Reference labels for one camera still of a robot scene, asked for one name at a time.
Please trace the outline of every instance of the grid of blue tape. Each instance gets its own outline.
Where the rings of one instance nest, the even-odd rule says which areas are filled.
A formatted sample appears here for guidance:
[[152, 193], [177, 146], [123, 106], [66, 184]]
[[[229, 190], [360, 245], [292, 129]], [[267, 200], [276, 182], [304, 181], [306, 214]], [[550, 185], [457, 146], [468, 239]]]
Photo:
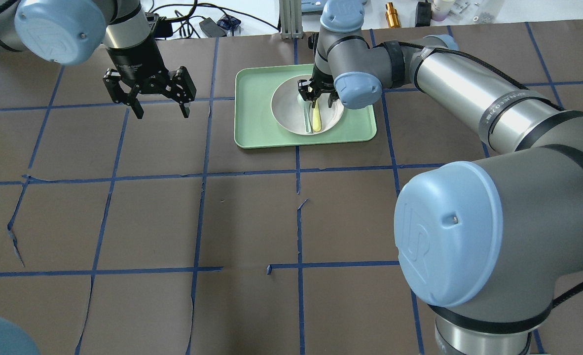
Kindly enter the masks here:
[[[546, 72], [546, 77], [548, 79], [547, 83], [527, 83], [526, 86], [549, 86], [553, 90], [555, 98], [557, 99], [557, 103], [560, 106], [562, 102], [558, 96], [557, 86], [558, 85], [582, 85], [583, 81], [561, 81], [555, 82], [552, 81], [546, 63], [542, 57], [541, 51], [537, 45], [537, 41], [533, 36], [532, 29], [530, 27], [530, 23], [526, 23], [526, 30], [528, 30], [528, 34], [531, 38], [531, 41], [535, 47], [537, 52], [538, 58], [540, 59], [540, 63], [544, 72]], [[451, 35], [452, 30], [451, 27], [447, 26], [447, 32]], [[372, 39], [372, 44], [376, 45], [375, 43], [375, 35], [373, 30], [370, 30], [370, 36]], [[17, 211], [19, 211], [19, 207], [21, 205], [23, 196], [25, 195], [26, 188], [29, 184], [75, 184], [75, 183], [93, 183], [93, 182], [109, 182], [109, 193], [105, 204], [104, 209], [104, 220], [101, 225], [100, 233], [98, 236], [98, 241], [96, 244], [96, 251], [95, 251], [95, 259], [93, 262], [93, 267], [91, 270], [64, 270], [64, 271], [42, 271], [42, 272], [0, 272], [0, 277], [20, 277], [20, 276], [91, 276], [91, 290], [93, 287], [93, 283], [95, 280], [95, 276], [97, 275], [109, 275], [109, 274], [161, 274], [161, 273], [168, 273], [168, 272], [191, 272], [193, 274], [192, 277], [192, 287], [191, 287], [191, 297], [193, 302], [193, 312], [195, 312], [195, 297], [196, 297], [196, 290], [197, 290], [197, 274], [199, 272], [215, 272], [220, 271], [222, 267], [199, 267], [199, 248], [201, 245], [201, 232], [202, 232], [202, 224], [203, 224], [203, 215], [204, 215], [204, 200], [206, 197], [206, 182], [209, 176], [244, 176], [244, 175], [275, 175], [275, 174], [295, 174], [296, 175], [296, 191], [300, 193], [301, 189], [301, 175], [302, 173], [319, 173], [324, 171], [370, 171], [370, 170], [391, 170], [393, 171], [393, 175], [395, 177], [395, 191], [399, 193], [400, 191], [400, 183], [399, 183], [399, 176], [398, 171], [400, 169], [416, 169], [416, 168], [438, 168], [443, 164], [398, 164], [396, 159], [396, 153], [393, 146], [393, 139], [391, 135], [391, 128], [390, 128], [390, 120], [389, 120], [389, 113], [388, 108], [386, 105], [386, 94], [390, 92], [411, 92], [416, 91], [414, 88], [396, 88], [396, 89], [389, 89], [384, 90], [381, 96], [382, 101], [382, 110], [384, 113], [384, 123], [386, 124], [386, 134], [388, 137], [388, 148], [390, 152], [391, 158], [391, 165], [389, 166], [359, 166], [359, 167], [344, 167], [344, 168], [325, 168], [325, 169], [317, 169], [317, 168], [301, 168], [300, 164], [300, 147], [296, 146], [295, 148], [295, 155], [296, 155], [296, 169], [289, 169], [289, 170], [267, 170], [267, 171], [242, 171], [242, 172], [232, 172], [232, 173], [208, 173], [208, 158], [210, 153], [210, 137], [211, 137], [211, 124], [212, 124], [212, 117], [213, 117], [213, 103], [215, 101], [231, 101], [234, 100], [234, 97], [214, 97], [215, 92], [215, 74], [217, 71], [217, 54], [219, 51], [219, 38], [215, 41], [215, 55], [213, 59], [213, 74], [211, 78], [211, 92], [210, 96], [207, 99], [195, 99], [195, 101], [208, 101], [210, 104], [210, 114], [208, 116], [208, 127], [206, 133], [206, 150], [204, 153], [204, 169], [203, 173], [201, 174], [191, 174], [191, 175], [155, 175], [155, 176], [122, 176], [116, 177], [116, 170], [118, 169], [118, 161], [120, 159], [120, 151], [122, 149], [123, 140], [125, 137], [125, 129], [127, 128], [127, 120], [129, 118], [129, 110], [126, 110], [125, 117], [123, 119], [122, 131], [120, 135], [120, 140], [118, 142], [118, 148], [116, 151], [116, 158], [113, 166], [113, 173], [111, 177], [100, 178], [100, 179], [65, 179], [65, 180], [40, 180], [36, 179], [32, 176], [23, 176], [23, 180], [14, 180], [14, 181], [0, 181], [0, 186], [3, 185], [21, 185], [23, 187], [22, 193], [20, 198], [17, 202], [16, 209], [12, 216], [12, 219], [9, 222], [9, 229], [12, 228], [15, 217], [17, 215]], [[294, 56], [294, 64], [298, 64], [298, 40], [294, 40], [293, 43], [293, 56]], [[39, 131], [39, 135], [37, 136], [37, 140], [35, 142], [35, 147], [33, 149], [33, 154], [30, 159], [29, 168], [32, 166], [35, 157], [37, 155], [37, 151], [39, 149], [39, 142], [41, 142], [41, 137], [43, 135], [43, 130], [48, 122], [48, 116], [50, 111], [53, 109], [64, 109], [64, 108], [78, 108], [78, 107], [102, 107], [102, 106], [115, 106], [117, 104], [79, 104], [79, 105], [61, 105], [55, 106], [53, 105], [53, 101], [55, 99], [55, 95], [57, 95], [57, 88], [59, 87], [59, 83], [61, 82], [62, 75], [64, 73], [64, 69], [62, 68], [59, 72], [59, 76], [57, 77], [57, 82], [55, 83], [55, 87], [53, 88], [52, 96], [48, 103], [48, 106], [43, 107], [12, 107], [12, 108], [0, 108], [0, 112], [3, 111], [23, 111], [23, 110], [46, 110], [45, 117], [43, 119], [41, 129]], [[172, 103], [170, 100], [158, 100], [158, 101], [150, 101], [145, 102], [144, 104], [167, 104]], [[485, 144], [483, 146], [483, 153], [485, 157], [489, 156], [489, 152], [487, 146]], [[114, 184], [120, 180], [141, 180], [141, 179], [182, 179], [182, 178], [201, 178], [202, 179], [202, 193], [200, 198], [200, 207], [199, 207], [199, 217], [197, 223], [197, 240], [195, 242], [195, 259], [194, 259], [194, 267], [179, 267], [179, 268], [146, 268], [146, 269], [123, 269], [123, 270], [97, 270], [98, 259], [101, 252], [101, 245], [103, 241], [103, 236], [105, 232], [105, 223], [107, 217], [109, 215], [109, 204], [111, 202], [111, 194], [113, 192]], [[300, 329], [300, 354], [305, 354], [305, 331], [304, 331], [304, 295], [303, 295], [303, 269], [304, 268], [317, 268], [317, 267], [382, 267], [382, 266], [397, 266], [399, 265], [398, 261], [352, 261], [352, 262], [330, 262], [330, 263], [303, 263], [302, 260], [302, 222], [301, 222], [301, 208], [297, 211], [297, 224], [298, 224], [298, 263], [292, 264], [272, 264], [271, 269], [289, 269], [289, 268], [296, 268], [298, 269], [298, 312], [299, 312], [299, 329]], [[416, 302], [416, 296], [413, 292], [411, 292], [411, 300], [412, 300], [412, 309], [413, 315], [415, 319], [415, 332], [418, 341], [419, 351], [422, 355], [425, 353], [424, 344], [422, 340], [422, 331], [420, 326], [420, 317], [418, 314], [418, 303]], [[542, 345], [539, 332], [535, 330], [535, 341], [538, 346], [538, 350], [540, 352], [544, 352], [544, 347]], [[80, 344], [82, 342], [82, 337], [79, 340], [79, 344], [75, 351], [76, 354], [79, 353]], [[188, 349], [186, 352], [187, 355], [190, 354], [190, 342], [188, 344]]]

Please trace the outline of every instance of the tiled tabletop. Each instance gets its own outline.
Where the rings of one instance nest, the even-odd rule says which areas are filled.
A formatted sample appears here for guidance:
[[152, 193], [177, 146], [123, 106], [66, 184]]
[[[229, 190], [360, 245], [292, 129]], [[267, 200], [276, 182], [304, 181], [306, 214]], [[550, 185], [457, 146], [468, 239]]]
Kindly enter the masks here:
[[[583, 20], [364, 36], [446, 33], [583, 110]], [[142, 120], [113, 105], [104, 48], [66, 68], [0, 55], [0, 316], [44, 355], [436, 354], [434, 314], [399, 270], [396, 196], [414, 175], [495, 153], [411, 86], [373, 106], [368, 142], [242, 150], [235, 74], [311, 63], [306, 42], [159, 48], [194, 78], [189, 119], [163, 97], [141, 97]], [[557, 292], [582, 280], [566, 276]], [[535, 353], [583, 354], [583, 293], [538, 335]]]

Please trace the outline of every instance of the white plastic container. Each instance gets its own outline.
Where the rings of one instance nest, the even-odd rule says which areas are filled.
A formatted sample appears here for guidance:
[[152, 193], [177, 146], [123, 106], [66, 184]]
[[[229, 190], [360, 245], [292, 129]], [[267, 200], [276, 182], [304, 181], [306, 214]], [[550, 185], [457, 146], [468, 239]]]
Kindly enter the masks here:
[[432, 3], [432, 20], [445, 20], [449, 13], [449, 9], [454, 5], [454, 2], [456, 2], [456, 0], [434, 0]]

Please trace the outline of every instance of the yellow spoon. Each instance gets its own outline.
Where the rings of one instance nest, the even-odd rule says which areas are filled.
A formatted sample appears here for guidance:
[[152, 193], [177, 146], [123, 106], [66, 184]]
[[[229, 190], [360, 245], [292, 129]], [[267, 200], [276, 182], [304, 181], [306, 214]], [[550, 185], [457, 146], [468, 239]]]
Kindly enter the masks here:
[[323, 128], [323, 122], [320, 119], [320, 108], [318, 108], [318, 101], [316, 100], [316, 105], [314, 106], [313, 112], [313, 124], [311, 125], [314, 132], [319, 132]]

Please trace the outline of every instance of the black adapter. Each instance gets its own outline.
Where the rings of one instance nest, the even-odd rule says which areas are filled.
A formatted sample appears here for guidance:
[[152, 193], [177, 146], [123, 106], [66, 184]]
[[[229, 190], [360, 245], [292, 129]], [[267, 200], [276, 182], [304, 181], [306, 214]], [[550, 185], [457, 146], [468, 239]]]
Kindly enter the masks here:
[[429, 26], [432, 20], [432, 4], [420, 1], [416, 4], [416, 22], [415, 27]]

